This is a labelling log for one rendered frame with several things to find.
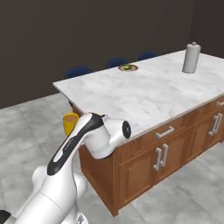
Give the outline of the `yellow mug of coffee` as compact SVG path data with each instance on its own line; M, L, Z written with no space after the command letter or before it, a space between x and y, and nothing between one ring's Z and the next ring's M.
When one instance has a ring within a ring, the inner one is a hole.
M78 120L79 120L79 116L75 113L70 112L63 115L63 127L64 127L65 134L67 136L74 129Z

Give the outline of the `brown breakfast plate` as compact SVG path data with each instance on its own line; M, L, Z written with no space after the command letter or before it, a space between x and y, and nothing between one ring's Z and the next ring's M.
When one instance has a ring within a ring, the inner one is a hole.
M124 70L123 69L123 66L125 66L125 65L120 65L118 67L118 69L121 70L121 71L126 71L126 72L136 71L138 69L138 67L135 66L135 65L132 65L132 64L126 64L126 65L129 65L130 66L130 69L129 70Z

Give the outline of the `wooden drawer front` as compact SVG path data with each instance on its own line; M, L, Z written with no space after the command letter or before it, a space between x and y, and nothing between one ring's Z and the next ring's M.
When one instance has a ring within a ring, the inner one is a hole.
M221 107L217 107L216 102L224 102L224 95L220 96L219 98L197 108L193 113L193 122L197 123L203 120L205 117L210 116L212 113L221 109Z
M157 132L163 133L167 131L169 129L169 126L172 126L175 129L175 131L167 136L157 139L156 133ZM158 128L148 131L142 136L139 136L136 139L133 139L128 143L125 143L124 145L118 148L119 163L124 164L125 162L131 160L132 158L136 157L142 152L147 151L152 146L159 144L162 140L174 136L179 131L184 129L185 126L186 126L186 119L183 116L181 116L178 119L175 119L171 122L161 125Z

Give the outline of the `blue chair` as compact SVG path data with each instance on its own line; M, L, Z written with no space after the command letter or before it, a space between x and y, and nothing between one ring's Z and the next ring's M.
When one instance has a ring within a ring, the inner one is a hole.
M106 68L109 69L113 67L119 67L125 64L128 64L128 61L125 58L113 58L107 62Z
M155 52L145 51L139 55L138 60L147 60L155 57L157 57L157 54Z
M74 66L66 72L65 78L71 79L74 77L82 76L85 74L91 74L91 73L92 71L86 66Z

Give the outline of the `wooden island cabinet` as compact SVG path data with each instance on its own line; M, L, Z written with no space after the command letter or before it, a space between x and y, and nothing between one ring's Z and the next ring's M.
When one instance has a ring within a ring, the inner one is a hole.
M168 122L171 122L175 119L180 118L181 116L183 116L185 118L185 128L182 129L181 131L189 130L189 137L187 139L187 142L185 143L184 155L183 155L180 167L182 167L186 163L193 160L193 159L189 158L192 140L193 140L193 128L197 123L203 121L204 119L206 119L208 117L208 116L205 117L203 120L201 120L199 122L193 122L193 113L195 112L195 110L197 108L199 108L199 107L201 107L201 106L203 106L203 105L205 105L223 95L224 94L220 94L220 95L216 96L215 98L213 98L212 100L204 102L196 108L190 109L189 111L185 112L183 115L178 115L174 118L169 119L165 123L161 124L161 125L164 125ZM213 115L219 116L219 113L223 113L223 112L224 112L224 105L222 106L221 109L218 109L217 111L215 111L214 113L212 113L209 116L213 116ZM216 125L216 129L212 136L212 139L206 144L206 148L204 151L206 151L209 147L211 147L219 142L217 139L217 136L216 136L217 126L219 125L219 120ZM143 134L147 133L148 131L151 131L154 129L156 129L156 128L148 129L142 134L133 136L131 139L129 139L128 142L130 142L133 139L136 139L137 137L140 137ZM156 152L156 148L159 147L159 145L164 140L162 140L159 144L152 146L150 149L148 149L146 151L154 150ZM120 166L123 164L119 163L119 152L118 152L119 147L117 147L115 149L115 151L109 157L104 158L104 159L99 159L99 160L94 159L90 155L90 153L88 152L88 150L85 146L82 146L79 149L81 171L86 176L86 178L87 178L88 182L91 184L91 186L96 190L97 194L100 196L100 198L103 201L103 203L105 204L105 206L108 208L108 210L114 216L118 215L118 211L121 208L121 207L119 207L119 196L120 196L119 186L120 186ZM151 187L149 187L144 192L151 189L157 183L159 183L159 182L157 182L157 171L155 171L153 168L153 184Z

